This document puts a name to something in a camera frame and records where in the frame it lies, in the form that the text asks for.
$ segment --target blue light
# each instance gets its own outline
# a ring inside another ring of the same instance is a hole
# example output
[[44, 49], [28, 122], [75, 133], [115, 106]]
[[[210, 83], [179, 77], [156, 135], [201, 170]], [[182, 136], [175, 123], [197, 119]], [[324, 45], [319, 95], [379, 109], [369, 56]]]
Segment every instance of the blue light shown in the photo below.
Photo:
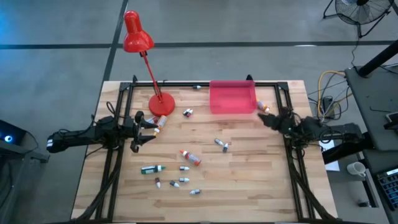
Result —
[[6, 136], [4, 137], [5, 142], [10, 143], [12, 141], [12, 136]]

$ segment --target wooden table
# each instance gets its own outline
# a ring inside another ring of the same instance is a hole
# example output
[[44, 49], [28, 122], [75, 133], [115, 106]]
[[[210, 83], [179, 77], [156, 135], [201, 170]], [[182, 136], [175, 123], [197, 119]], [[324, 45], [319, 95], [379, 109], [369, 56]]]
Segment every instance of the wooden table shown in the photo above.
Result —
[[[311, 116], [304, 82], [288, 83], [295, 112], [301, 117]], [[104, 83], [96, 119], [111, 115], [105, 103], [110, 101], [116, 105], [119, 84]], [[175, 110], [168, 116], [157, 138], [141, 147], [139, 153], [133, 153], [129, 148], [130, 141], [126, 141], [115, 222], [297, 221], [281, 134], [265, 127], [257, 117], [257, 111], [253, 114], [211, 114], [208, 88], [163, 87], [162, 91], [175, 98]], [[142, 110], [146, 118], [151, 117], [148, 101], [153, 94], [152, 88], [134, 88], [131, 115]], [[271, 112], [277, 113], [272, 88], [256, 87], [256, 95], [271, 107]], [[182, 115], [187, 108], [193, 109], [188, 119]], [[226, 154], [214, 143], [215, 138], [229, 143]], [[92, 145], [88, 152], [96, 148], [98, 145]], [[201, 165], [191, 166], [180, 155], [181, 149], [200, 157]], [[98, 193], [105, 157], [106, 151], [103, 150], [86, 159], [72, 218], [78, 217]], [[312, 192], [336, 217], [319, 148], [308, 147], [304, 160]], [[167, 169], [142, 175], [140, 168], [152, 164], [160, 164]], [[191, 169], [182, 172], [179, 166]], [[160, 178], [161, 189], [155, 186], [156, 177]], [[179, 177], [188, 177], [190, 182], [180, 184], [179, 189], [172, 187], [169, 182], [177, 181]], [[189, 191], [193, 189], [201, 189], [202, 194], [190, 195]], [[300, 193], [303, 210], [307, 214], [303, 193]]]

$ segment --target gray floor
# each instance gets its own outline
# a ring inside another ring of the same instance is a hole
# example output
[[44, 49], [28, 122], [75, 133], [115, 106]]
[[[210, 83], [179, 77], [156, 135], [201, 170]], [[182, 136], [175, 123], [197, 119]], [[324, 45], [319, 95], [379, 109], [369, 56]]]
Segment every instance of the gray floor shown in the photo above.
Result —
[[[0, 45], [110, 44], [122, 2], [1, 1]], [[155, 42], [332, 41], [338, 45], [355, 41], [354, 26], [338, 18], [321, 19], [327, 4], [328, 0], [131, 0], [127, 8], [140, 13], [143, 27]], [[397, 19], [393, 11], [363, 40], [395, 40]], [[125, 33], [123, 27], [119, 42]], [[159, 80], [242, 79], [251, 74], [261, 80], [304, 80], [311, 92], [317, 89], [321, 72], [351, 66], [353, 47], [174, 48], [148, 53]], [[366, 63], [385, 47], [359, 46], [354, 63]], [[0, 50], [0, 119], [31, 131], [41, 150], [47, 136], [59, 128], [87, 127], [108, 55], [109, 49]], [[398, 57], [388, 61], [397, 62]], [[118, 49], [109, 79], [130, 80], [133, 74], [140, 80], [149, 79], [138, 55]], [[332, 83], [341, 80], [336, 77]], [[336, 96], [344, 88], [346, 85], [339, 85], [326, 93]], [[358, 112], [350, 98], [349, 110], [332, 124], [355, 122], [365, 131]], [[53, 154], [48, 164], [32, 162], [13, 223], [68, 220], [84, 153], [84, 147], [77, 147]], [[331, 180], [331, 187], [340, 218], [385, 223], [382, 210], [356, 207], [356, 201], [366, 196], [352, 194], [358, 188], [355, 183]]]

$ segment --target small bottle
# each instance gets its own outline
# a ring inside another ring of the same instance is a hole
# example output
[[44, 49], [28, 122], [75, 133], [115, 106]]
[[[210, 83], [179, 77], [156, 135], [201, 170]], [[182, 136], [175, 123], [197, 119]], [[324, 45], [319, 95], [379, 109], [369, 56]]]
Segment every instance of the small bottle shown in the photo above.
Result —
[[191, 163], [195, 164], [196, 166], [199, 166], [201, 159], [197, 158], [195, 155], [193, 155], [190, 152], [184, 151], [184, 150], [180, 150], [181, 154], [183, 157], [185, 157], [186, 159], [188, 159], [188, 161], [190, 161]]
[[167, 117], [164, 116], [164, 115], [162, 115], [159, 118], [159, 121], [157, 122], [157, 128], [154, 129], [154, 131], [155, 131], [154, 132], [154, 136], [157, 135], [157, 133], [160, 132], [160, 130], [164, 127], [164, 124], [166, 123], [166, 121], [167, 121]]
[[193, 109], [191, 109], [190, 111], [188, 111], [188, 113], [187, 113], [187, 115], [186, 115], [186, 117], [190, 117], [191, 116], [191, 114], [193, 113]]
[[180, 177], [179, 181], [180, 181], [180, 182], [189, 182], [189, 178]]
[[160, 165], [142, 167], [141, 174], [153, 174], [154, 172], [162, 172], [164, 169], [166, 167]]
[[191, 110], [191, 109], [188, 108], [188, 109], [186, 109], [186, 110], [184, 111], [184, 113], [182, 113], [182, 114], [183, 114], [184, 116], [186, 116], [190, 110]]
[[220, 146], [224, 146], [224, 143], [219, 139], [214, 139], [214, 142], [219, 144]]
[[264, 113], [268, 113], [269, 112], [269, 108], [267, 105], [265, 105], [261, 100], [257, 99], [257, 108], [259, 108], [259, 110], [261, 110]]
[[180, 170], [184, 170], [184, 171], [187, 171], [187, 170], [189, 170], [189, 167], [185, 167], [185, 166], [180, 166]]
[[149, 119], [146, 119], [145, 121], [148, 122], [148, 123], [151, 123], [151, 124], [156, 124], [158, 122], [158, 120], [159, 120], [158, 117], [153, 116], [153, 117], [151, 117]]
[[158, 177], [155, 178], [156, 187], [160, 188], [160, 179]]
[[228, 143], [224, 145], [223, 152], [226, 152], [227, 150], [228, 150]]
[[170, 181], [170, 185], [173, 187], [180, 187], [180, 185], [174, 181]]
[[201, 193], [201, 190], [200, 190], [200, 189], [191, 190], [191, 191], [189, 192], [189, 194], [200, 194], [200, 193]]

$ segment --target red desk lamp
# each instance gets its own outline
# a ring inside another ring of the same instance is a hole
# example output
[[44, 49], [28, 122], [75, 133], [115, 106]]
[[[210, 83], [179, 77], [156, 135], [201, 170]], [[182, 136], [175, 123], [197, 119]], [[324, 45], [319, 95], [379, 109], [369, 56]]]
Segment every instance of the red desk lamp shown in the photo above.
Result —
[[155, 95], [149, 100], [149, 110], [155, 116], [167, 116], [173, 112], [175, 102], [170, 94], [160, 91], [154, 75], [152, 74], [152, 70], [150, 69], [146, 51], [154, 47], [154, 41], [150, 35], [142, 29], [141, 21], [136, 11], [127, 11], [124, 14], [124, 22], [126, 23], [127, 35], [124, 38], [123, 49], [129, 53], [139, 53], [139, 55], [144, 58], [150, 78], [154, 82]]

